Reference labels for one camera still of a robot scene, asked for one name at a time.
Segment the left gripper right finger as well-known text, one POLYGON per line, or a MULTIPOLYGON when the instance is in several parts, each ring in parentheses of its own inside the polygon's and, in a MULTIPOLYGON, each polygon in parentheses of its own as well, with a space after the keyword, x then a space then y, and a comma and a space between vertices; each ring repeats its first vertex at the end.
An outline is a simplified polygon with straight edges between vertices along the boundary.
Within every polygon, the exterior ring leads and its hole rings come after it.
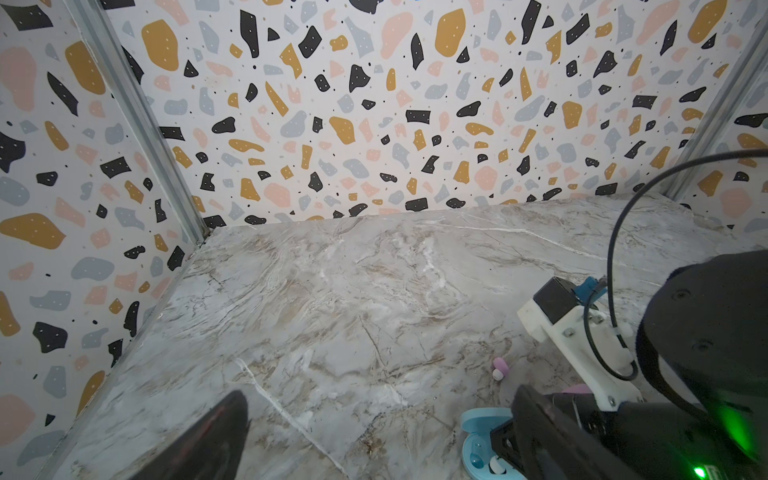
POLYGON ((637 479, 639 475, 529 385, 513 403, 514 432, 527 479, 637 479))

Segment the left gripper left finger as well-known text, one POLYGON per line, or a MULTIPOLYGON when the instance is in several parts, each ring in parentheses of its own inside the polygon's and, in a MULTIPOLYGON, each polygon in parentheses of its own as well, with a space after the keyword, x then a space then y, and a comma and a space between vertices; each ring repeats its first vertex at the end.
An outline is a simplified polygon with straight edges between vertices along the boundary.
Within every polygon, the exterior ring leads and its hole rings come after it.
POLYGON ((247 399, 232 391, 132 479, 234 479, 248 430, 247 399))

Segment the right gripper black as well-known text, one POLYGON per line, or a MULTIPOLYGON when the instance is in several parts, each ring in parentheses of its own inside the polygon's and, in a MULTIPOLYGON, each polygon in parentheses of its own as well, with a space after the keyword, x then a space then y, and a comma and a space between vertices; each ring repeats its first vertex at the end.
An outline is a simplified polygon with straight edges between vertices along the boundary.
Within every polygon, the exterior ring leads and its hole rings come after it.
MULTIPOLYGON (((608 412, 593 394, 539 393, 637 479, 766 477, 765 251, 676 269, 650 300, 630 350, 641 402, 608 412)), ((491 431, 491 447, 523 475, 513 414, 491 431)))

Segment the blue earbud charging case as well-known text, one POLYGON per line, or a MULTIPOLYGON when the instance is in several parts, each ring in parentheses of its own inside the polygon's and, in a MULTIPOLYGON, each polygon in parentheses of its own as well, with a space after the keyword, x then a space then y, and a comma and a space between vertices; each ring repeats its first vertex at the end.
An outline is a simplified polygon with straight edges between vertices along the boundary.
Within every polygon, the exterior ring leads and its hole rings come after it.
POLYGON ((460 417, 467 433, 462 446, 462 463, 467 474, 478 480, 523 480, 524 476, 496 455, 491 447, 491 431, 512 419, 506 408, 475 408, 460 417))

